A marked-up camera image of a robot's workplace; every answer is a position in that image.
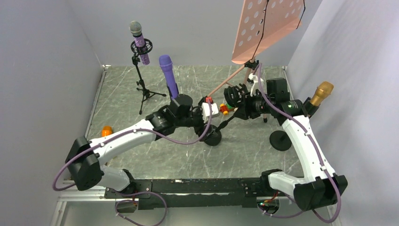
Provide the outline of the black shock mount desk stand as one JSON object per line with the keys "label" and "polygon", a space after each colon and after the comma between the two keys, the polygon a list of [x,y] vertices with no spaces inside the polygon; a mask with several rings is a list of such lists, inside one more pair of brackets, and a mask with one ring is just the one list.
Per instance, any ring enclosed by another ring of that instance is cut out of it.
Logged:
{"label": "black shock mount desk stand", "polygon": [[[228,86],[224,88],[223,90],[223,96],[225,103],[223,104],[228,104],[232,107],[235,107],[235,104],[244,99],[248,93],[247,86],[240,83],[239,85],[236,86]],[[233,119],[238,119],[233,116],[234,112],[230,112],[228,115],[221,115],[225,116],[226,118],[220,122],[218,126],[211,126],[211,129],[206,135],[206,138],[204,140],[205,144],[209,146],[217,146],[221,140],[222,140],[222,134],[221,130],[224,129]]]}

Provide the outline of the glitter purple silver microphone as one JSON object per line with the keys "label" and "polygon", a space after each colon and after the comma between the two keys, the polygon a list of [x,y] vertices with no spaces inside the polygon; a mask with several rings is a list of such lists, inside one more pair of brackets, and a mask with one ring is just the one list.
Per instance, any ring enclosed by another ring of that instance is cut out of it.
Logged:
{"label": "glitter purple silver microphone", "polygon": [[129,28],[134,37],[137,54],[140,56],[143,65],[148,65],[150,63],[150,59],[148,53],[145,53],[147,51],[147,47],[142,34],[141,24],[138,21],[132,21]]}

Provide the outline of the orange microphone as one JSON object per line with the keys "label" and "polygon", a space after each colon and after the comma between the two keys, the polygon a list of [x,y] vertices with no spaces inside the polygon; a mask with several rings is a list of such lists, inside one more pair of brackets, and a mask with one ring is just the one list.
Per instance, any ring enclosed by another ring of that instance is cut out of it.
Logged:
{"label": "orange microphone", "polygon": [[113,134],[113,129],[111,126],[104,126],[101,131],[102,137],[106,137]]}

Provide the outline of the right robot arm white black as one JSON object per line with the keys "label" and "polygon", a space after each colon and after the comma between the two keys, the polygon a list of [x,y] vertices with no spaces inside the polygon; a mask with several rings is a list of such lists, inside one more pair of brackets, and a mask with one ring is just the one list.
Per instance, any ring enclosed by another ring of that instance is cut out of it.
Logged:
{"label": "right robot arm white black", "polygon": [[303,170],[303,177],[297,178],[280,169],[264,171],[260,177],[260,191],[272,195],[283,192],[294,198],[303,211],[314,210],[338,203],[348,182],[345,176],[337,175],[324,156],[313,134],[310,118],[321,102],[333,91],[333,84],[322,82],[312,97],[304,102],[290,99],[287,81],[283,78],[266,82],[263,93],[260,82],[248,90],[244,84],[228,87],[224,97],[228,105],[235,107],[234,116],[243,120],[255,119],[270,114],[281,126],[271,133],[270,144],[279,151],[293,147]]}

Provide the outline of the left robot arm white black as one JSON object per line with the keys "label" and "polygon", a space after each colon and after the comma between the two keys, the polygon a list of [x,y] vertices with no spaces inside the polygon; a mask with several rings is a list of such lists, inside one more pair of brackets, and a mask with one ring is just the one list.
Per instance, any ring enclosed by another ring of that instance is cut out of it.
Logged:
{"label": "left robot arm white black", "polygon": [[[205,141],[213,119],[212,107],[211,97],[204,97],[198,106],[193,107],[188,95],[179,94],[169,105],[126,129],[92,140],[87,140],[85,136],[77,138],[60,171],[70,172],[73,186],[79,191],[102,186],[128,198],[136,191],[133,176],[126,169],[111,168],[106,163],[130,149],[159,139],[181,145]],[[178,127],[196,128],[199,137],[187,142],[170,138]]]}

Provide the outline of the black round stand right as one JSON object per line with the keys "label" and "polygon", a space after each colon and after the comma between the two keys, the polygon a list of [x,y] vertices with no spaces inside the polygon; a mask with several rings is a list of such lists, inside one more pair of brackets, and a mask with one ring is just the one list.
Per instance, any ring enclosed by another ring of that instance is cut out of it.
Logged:
{"label": "black round stand right", "polygon": [[282,130],[272,132],[269,136],[269,141],[274,149],[282,152],[287,151],[292,146],[287,133]]}

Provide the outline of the gold microphone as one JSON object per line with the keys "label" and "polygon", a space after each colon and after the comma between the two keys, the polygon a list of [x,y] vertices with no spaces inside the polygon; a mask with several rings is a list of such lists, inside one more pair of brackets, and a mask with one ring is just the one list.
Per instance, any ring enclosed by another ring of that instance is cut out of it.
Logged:
{"label": "gold microphone", "polygon": [[320,104],[331,95],[334,85],[328,81],[322,82],[316,88],[316,91],[310,99],[310,104],[313,106],[320,106]]}

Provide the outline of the black round base mic stand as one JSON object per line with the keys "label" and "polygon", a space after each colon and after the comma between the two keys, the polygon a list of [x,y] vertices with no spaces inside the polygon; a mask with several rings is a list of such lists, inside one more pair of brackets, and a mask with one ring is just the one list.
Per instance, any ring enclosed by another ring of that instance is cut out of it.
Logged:
{"label": "black round base mic stand", "polygon": [[168,91],[169,91],[170,99],[175,99],[178,96],[178,94],[179,94],[179,92],[176,89],[176,87],[172,88],[172,87],[168,86]]}

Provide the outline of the pink music stand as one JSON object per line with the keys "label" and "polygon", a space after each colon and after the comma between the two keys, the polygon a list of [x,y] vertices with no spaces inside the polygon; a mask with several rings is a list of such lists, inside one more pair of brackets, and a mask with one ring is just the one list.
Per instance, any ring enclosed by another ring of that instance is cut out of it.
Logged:
{"label": "pink music stand", "polygon": [[240,68],[215,87],[211,97],[246,69],[244,84],[261,70],[257,56],[299,28],[306,11],[304,0],[246,0],[243,2],[231,61]]}

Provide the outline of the colourful toy block car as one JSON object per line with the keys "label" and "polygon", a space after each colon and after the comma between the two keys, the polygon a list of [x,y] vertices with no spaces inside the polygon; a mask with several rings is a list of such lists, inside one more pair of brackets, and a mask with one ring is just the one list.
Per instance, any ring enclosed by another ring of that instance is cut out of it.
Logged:
{"label": "colourful toy block car", "polygon": [[219,112],[221,112],[223,115],[228,115],[230,112],[236,111],[237,108],[232,107],[228,104],[220,104],[219,106]]}

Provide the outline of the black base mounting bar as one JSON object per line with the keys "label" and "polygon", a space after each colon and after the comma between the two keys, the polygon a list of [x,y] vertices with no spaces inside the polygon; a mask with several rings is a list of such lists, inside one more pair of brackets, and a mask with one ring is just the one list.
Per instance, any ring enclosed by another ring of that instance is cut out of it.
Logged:
{"label": "black base mounting bar", "polygon": [[169,208],[241,206],[255,208],[257,202],[275,195],[260,178],[137,179],[133,198],[139,210]]}

